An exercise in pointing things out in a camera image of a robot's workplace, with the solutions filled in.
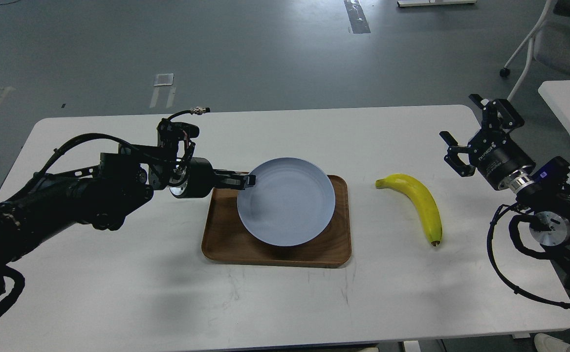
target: white shoe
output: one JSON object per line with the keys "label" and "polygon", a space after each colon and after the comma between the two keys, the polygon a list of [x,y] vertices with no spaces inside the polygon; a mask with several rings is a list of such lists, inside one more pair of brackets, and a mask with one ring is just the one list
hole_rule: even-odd
{"label": "white shoe", "polygon": [[535,335],[537,352],[570,352],[570,344],[546,334]]}

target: cable connector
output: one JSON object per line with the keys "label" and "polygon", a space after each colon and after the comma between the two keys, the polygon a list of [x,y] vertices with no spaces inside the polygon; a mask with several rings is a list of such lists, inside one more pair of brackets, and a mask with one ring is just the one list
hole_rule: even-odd
{"label": "cable connector", "polygon": [[203,108],[203,107],[195,107],[191,110],[189,110],[191,114],[204,114],[204,113],[209,113],[211,112],[211,109],[209,108]]}

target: plate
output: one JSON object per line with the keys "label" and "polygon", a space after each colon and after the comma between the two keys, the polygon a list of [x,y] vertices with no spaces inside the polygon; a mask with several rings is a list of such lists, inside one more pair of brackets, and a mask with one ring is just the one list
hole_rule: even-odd
{"label": "plate", "polygon": [[256,176],[256,185],[238,194],[238,213],[254,237],[289,247],[314,239],[330,222],[335,191],[316,165],[278,158],[250,174]]}

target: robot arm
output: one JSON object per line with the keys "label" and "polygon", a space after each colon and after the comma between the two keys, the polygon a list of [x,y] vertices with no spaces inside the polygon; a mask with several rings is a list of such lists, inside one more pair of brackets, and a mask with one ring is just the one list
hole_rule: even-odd
{"label": "robot arm", "polygon": [[[515,193],[517,205],[513,209],[527,211],[514,216],[509,224],[513,245],[527,256],[552,259],[560,264],[568,274],[566,287],[570,289],[570,250],[567,248],[570,245],[569,163],[557,156],[531,174],[535,162],[510,136],[514,129],[524,125],[517,111],[504,99],[491,102],[477,94],[470,95],[470,99],[482,110],[481,129],[466,146],[459,146],[448,131],[440,132],[439,135],[448,145],[444,160],[459,176],[472,176],[475,170],[479,170],[494,190],[510,189]],[[459,154],[468,155],[468,164],[459,158]],[[499,213],[500,210],[492,221],[489,244]],[[529,223],[533,238],[544,248],[544,252],[524,246],[518,230],[520,222]],[[492,264],[497,270],[495,261],[492,260]],[[522,293],[517,286],[513,286],[513,289],[516,293]]]}
{"label": "robot arm", "polygon": [[[43,169],[14,196],[0,203],[0,295],[4,276],[16,281],[15,297],[0,303],[0,315],[17,299],[23,288],[19,272],[6,267],[41,243],[75,223],[91,224],[98,230],[117,230],[124,218],[153,198],[154,190],[170,187],[176,198],[203,198],[215,188],[244,190],[254,185],[254,176],[229,170],[214,170],[208,160],[194,158],[199,134],[195,125],[172,122],[179,114],[202,114],[195,108],[164,118],[157,126],[157,146],[132,145],[99,133],[82,134],[59,149]],[[55,160],[88,140],[108,138],[119,142],[117,154],[101,153],[100,164],[79,170],[48,174]],[[178,157],[178,145],[184,153]],[[141,165],[149,165],[147,174]]]}

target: wooden tray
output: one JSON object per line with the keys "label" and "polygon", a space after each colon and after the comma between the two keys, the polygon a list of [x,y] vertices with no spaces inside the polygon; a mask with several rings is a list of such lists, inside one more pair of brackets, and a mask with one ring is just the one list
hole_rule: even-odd
{"label": "wooden tray", "polygon": [[233,264],[338,267],[352,253],[348,187],[339,176],[328,176],[335,189],[335,212],[314,239],[293,247],[278,247],[256,239],[238,214],[238,191],[214,189],[207,215],[202,253]]}

